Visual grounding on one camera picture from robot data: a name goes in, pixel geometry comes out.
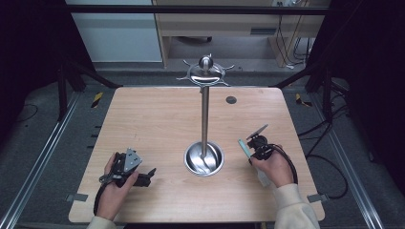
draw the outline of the metal stand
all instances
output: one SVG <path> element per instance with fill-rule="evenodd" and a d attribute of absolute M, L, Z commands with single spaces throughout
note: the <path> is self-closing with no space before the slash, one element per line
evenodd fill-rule
<path fill-rule="evenodd" d="M 187 76 L 179 79 L 188 79 L 201 87 L 202 94 L 202 141 L 191 144 L 184 153 L 184 164 L 187 169 L 201 177 L 216 174 L 223 167 L 224 152 L 219 145 L 208 141 L 208 108 L 209 108 L 209 86 L 224 82 L 224 70 L 233 68 L 223 68 L 214 64 L 211 55 L 203 56 L 198 64 L 190 65 L 185 60 L 184 63 L 190 66 Z"/>

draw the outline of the metal rod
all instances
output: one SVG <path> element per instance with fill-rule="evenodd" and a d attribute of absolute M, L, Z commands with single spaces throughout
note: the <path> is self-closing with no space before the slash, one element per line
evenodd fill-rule
<path fill-rule="evenodd" d="M 209 87 L 202 87 L 202 160 L 206 156 L 206 145 L 208 144 L 208 100 Z"/>
<path fill-rule="evenodd" d="M 206 14 L 276 14 L 276 15 L 331 15 L 343 9 L 301 7 L 248 6 L 129 6 L 129 5 L 48 5 L 47 10 L 67 10 L 87 13 L 206 13 Z"/>

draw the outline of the black strap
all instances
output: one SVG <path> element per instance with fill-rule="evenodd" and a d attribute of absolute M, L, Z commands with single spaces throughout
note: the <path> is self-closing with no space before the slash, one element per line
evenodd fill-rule
<path fill-rule="evenodd" d="M 97 215 L 97 210 L 98 210 L 98 203 L 100 201 L 101 195 L 105 190 L 105 187 L 107 187 L 108 184 L 104 183 L 100 186 L 100 188 L 98 189 L 97 195 L 96 195 L 96 199 L 95 199 L 95 207 L 93 209 L 93 213 L 95 215 Z"/>

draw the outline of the metal pole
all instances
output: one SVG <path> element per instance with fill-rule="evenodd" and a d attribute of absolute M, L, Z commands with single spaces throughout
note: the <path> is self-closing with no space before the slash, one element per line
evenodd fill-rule
<path fill-rule="evenodd" d="M 202 160 L 206 156 L 206 146 L 208 144 L 208 100 L 209 87 L 202 87 Z"/>

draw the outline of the aluminum rail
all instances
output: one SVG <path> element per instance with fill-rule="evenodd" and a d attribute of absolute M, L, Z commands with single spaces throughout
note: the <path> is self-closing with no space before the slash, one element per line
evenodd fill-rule
<path fill-rule="evenodd" d="M 319 100 L 318 96 L 314 94 L 309 94 L 310 100 L 313 101 L 313 104 L 318 111 L 319 116 L 322 120 L 325 120 L 322 112 L 321 101 Z M 360 177 L 355 172 L 352 164 L 347 157 L 345 150 L 343 149 L 342 144 L 339 141 L 339 138 L 336 135 L 336 132 L 331 129 L 330 130 L 330 144 L 333 147 L 334 154 L 339 162 L 340 167 L 342 168 L 342 172 L 344 173 L 345 177 L 348 179 L 349 186 L 351 188 L 352 194 L 354 199 L 357 202 L 357 205 L 360 209 L 361 214 L 363 215 L 364 220 L 366 221 L 369 228 L 372 229 L 382 229 L 384 225 L 376 212 L 372 201 L 370 200 L 369 195 L 367 194 L 366 189 L 361 182 Z"/>
<path fill-rule="evenodd" d="M 336 15 L 345 9 L 300 7 L 241 7 L 241 6 L 131 6 L 131 5 L 46 5 L 46 10 L 67 10 L 87 13 L 204 13 L 204 14 L 277 14 L 277 15 Z"/>
<path fill-rule="evenodd" d="M 14 228 L 19 217 L 21 216 L 28 200 L 31 197 L 33 189 L 41 178 L 42 173 L 45 170 L 46 165 L 48 164 L 49 159 L 53 154 L 53 150 L 56 147 L 57 142 L 62 136 L 65 128 L 72 117 L 72 113 L 75 110 L 78 99 L 80 98 L 80 93 L 74 93 L 69 104 L 69 110 L 65 114 L 65 117 L 56 123 L 53 128 L 53 132 L 48 138 L 47 143 L 42 149 L 41 154 L 33 165 L 29 175 L 27 176 L 23 186 L 12 202 L 7 213 L 1 218 L 0 229 L 11 229 Z"/>

